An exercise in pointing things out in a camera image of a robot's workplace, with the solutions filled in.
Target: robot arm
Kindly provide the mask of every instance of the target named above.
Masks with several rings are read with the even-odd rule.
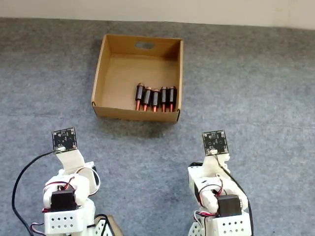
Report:
[[[226,233],[251,236],[252,223],[245,212],[248,198],[225,163],[230,159],[225,132],[203,133],[203,140],[206,152],[203,163],[192,163],[188,167],[189,188],[200,205],[189,236],[224,236]]]
[[[46,182],[43,190],[46,236],[122,236],[114,219],[102,214],[95,216],[95,205],[89,196],[100,187],[94,162],[85,163],[77,149],[75,128],[53,133],[54,153],[63,169]]]

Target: open cardboard box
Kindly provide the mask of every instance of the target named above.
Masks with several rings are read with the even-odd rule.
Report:
[[[182,102],[183,41],[107,34],[103,38],[92,93],[101,117],[177,122]],[[138,83],[160,89],[176,86],[174,112],[135,110]]]

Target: circuit board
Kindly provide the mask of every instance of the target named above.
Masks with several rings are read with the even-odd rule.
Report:
[[[218,154],[228,153],[226,136],[224,130],[202,133],[203,145],[206,156],[210,156],[210,150],[218,150]]]
[[[65,151],[77,149],[75,128],[62,129],[52,132],[54,149],[65,147]]]

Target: gray carpet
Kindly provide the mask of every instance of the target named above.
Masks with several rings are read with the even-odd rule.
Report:
[[[95,116],[95,65],[106,33],[181,37],[184,91],[177,124]],[[229,169],[252,201],[256,236],[315,235],[315,31],[70,20],[0,19],[0,235],[26,235],[11,210],[21,169],[76,126],[103,180],[98,213],[126,236],[185,236],[197,208],[187,166],[201,132],[225,129]],[[61,168],[32,166],[17,208],[42,222],[42,188]]]

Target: white wall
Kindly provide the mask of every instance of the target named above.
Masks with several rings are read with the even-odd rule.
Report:
[[[315,29],[315,0],[0,0],[0,17]]]

